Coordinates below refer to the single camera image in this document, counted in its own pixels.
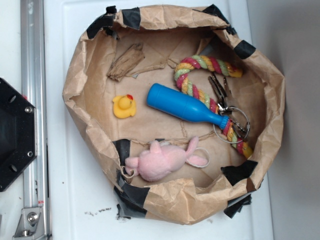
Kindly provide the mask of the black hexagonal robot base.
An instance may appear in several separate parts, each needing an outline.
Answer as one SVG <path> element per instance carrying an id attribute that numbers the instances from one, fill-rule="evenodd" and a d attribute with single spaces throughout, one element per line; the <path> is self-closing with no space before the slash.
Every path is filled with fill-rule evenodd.
<path id="1" fill-rule="evenodd" d="M 0 191 L 6 191 L 36 156 L 35 107 L 1 78 Z"/>

